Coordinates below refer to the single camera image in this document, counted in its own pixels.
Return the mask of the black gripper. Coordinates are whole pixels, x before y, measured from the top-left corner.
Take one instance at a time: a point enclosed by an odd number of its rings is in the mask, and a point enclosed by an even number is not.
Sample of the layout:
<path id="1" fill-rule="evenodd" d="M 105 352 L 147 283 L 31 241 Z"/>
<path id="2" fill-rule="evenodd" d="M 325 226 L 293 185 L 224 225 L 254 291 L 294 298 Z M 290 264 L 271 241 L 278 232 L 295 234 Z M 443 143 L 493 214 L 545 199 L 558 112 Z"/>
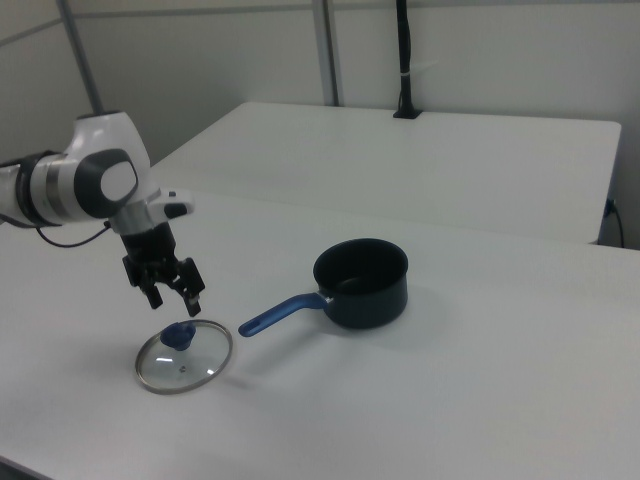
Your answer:
<path id="1" fill-rule="evenodd" d="M 178 260 L 176 241 L 168 222 L 143 233 L 122 235 L 126 250 L 123 264 L 130 284 L 140 287 L 152 309 L 163 304 L 156 286 L 171 287 L 184 301 L 187 313 L 195 317 L 201 312 L 200 294 L 204 280 L 192 258 Z"/>

